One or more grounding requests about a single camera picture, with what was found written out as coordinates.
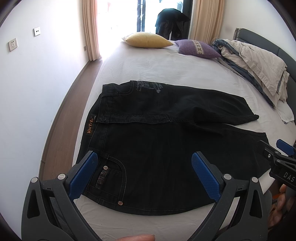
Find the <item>person's right hand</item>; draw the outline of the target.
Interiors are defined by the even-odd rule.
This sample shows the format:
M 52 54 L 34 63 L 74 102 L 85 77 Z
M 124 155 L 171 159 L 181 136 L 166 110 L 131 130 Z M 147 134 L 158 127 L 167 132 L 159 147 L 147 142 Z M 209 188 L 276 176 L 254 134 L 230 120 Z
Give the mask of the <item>person's right hand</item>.
M 286 203 L 286 198 L 285 198 L 286 189 L 287 189 L 287 186 L 284 184 L 280 187 L 280 195 L 277 199 L 277 202 L 273 204 L 271 207 L 269 217 L 268 217 L 269 228 L 278 224 L 282 218 L 283 207 L 285 206 L 285 203 Z

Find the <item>person's left hand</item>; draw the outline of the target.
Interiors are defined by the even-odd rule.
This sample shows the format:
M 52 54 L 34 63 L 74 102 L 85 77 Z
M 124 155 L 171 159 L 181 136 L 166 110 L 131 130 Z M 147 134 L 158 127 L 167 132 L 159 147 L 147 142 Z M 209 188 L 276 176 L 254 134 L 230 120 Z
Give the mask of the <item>person's left hand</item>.
M 116 241 L 155 241 L 155 240 L 156 240 L 155 235 L 151 235 L 151 234 L 121 237 L 116 239 Z

